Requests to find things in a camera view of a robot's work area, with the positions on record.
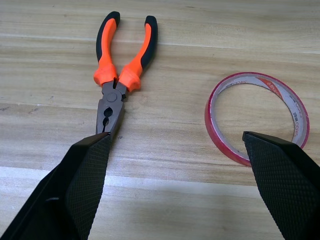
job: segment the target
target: pliers handle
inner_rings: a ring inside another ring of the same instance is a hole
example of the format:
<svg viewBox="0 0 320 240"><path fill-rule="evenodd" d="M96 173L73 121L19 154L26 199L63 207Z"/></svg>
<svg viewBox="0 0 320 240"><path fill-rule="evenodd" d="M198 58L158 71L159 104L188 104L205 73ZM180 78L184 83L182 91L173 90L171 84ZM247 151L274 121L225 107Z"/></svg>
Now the pliers handle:
<svg viewBox="0 0 320 240"><path fill-rule="evenodd" d="M94 81L102 86L104 83L118 80L131 92L140 88L140 75L152 61L158 41L158 25L154 16L147 16L144 22L144 43L135 58L125 65L119 78L112 63L110 44L120 22L120 13L113 11L106 16L96 39L96 56L99 67L93 75Z"/></svg>

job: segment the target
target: tape roll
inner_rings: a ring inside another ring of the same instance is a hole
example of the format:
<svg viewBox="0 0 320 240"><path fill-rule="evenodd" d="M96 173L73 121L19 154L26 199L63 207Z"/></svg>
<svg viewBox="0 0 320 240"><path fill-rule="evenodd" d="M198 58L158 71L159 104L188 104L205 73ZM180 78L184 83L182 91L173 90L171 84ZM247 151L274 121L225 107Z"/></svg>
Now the tape roll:
<svg viewBox="0 0 320 240"><path fill-rule="evenodd" d="M258 72L239 72L223 79L214 88L205 107L205 126L218 149L230 159L251 167L249 157L233 147L221 133L215 116L215 102L225 89L238 84L253 84L275 93L288 107L294 122L292 142L303 148L308 140L310 124L307 110L296 93L282 81Z"/></svg>

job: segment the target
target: red tape roll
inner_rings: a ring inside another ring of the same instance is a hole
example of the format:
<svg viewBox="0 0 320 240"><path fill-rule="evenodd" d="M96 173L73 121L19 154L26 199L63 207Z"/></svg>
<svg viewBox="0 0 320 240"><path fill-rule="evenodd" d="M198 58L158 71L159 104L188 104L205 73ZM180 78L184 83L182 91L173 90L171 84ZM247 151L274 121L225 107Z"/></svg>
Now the red tape roll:
<svg viewBox="0 0 320 240"><path fill-rule="evenodd" d="M221 133L215 116L215 102L225 89L238 84L253 84L275 93L286 104L294 122L292 142L303 148L308 140L310 124L305 106L295 92L280 80L258 72L239 72L223 79L214 88L205 107L205 126L218 149L237 163L251 167L247 154L233 147Z"/></svg>

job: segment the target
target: wooden table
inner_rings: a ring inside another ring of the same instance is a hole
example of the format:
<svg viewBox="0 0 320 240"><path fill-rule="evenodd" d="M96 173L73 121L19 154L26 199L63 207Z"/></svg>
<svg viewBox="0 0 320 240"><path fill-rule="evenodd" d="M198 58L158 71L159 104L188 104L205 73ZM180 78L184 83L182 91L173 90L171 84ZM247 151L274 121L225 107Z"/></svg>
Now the wooden table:
<svg viewBox="0 0 320 240"><path fill-rule="evenodd" d="M95 43L111 11L122 18L118 72L140 49L147 15L158 50L125 104L89 239L283 239L251 168L212 143L205 104L233 73L282 80L305 104L304 150L320 163L318 0L1 0L0 235L68 148L95 133ZM245 130L293 136L289 110L264 88L228 88L215 110L242 151Z"/></svg>

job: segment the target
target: pliers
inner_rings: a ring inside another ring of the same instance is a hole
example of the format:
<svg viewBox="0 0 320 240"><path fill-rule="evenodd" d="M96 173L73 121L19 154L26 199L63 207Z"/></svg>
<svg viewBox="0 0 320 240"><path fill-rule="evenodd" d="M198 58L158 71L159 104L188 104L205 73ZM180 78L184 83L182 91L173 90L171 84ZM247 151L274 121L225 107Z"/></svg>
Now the pliers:
<svg viewBox="0 0 320 240"><path fill-rule="evenodd" d="M94 81L102 87L99 100L96 134L109 133L111 139L118 130L124 116L124 101L128 92L140 88L140 75L154 58L158 41L158 24L154 16L147 16L144 22L145 38L135 58L125 65L119 78L112 63L110 44L120 22L120 13L113 11L102 22L96 38L96 56L99 67Z"/></svg>

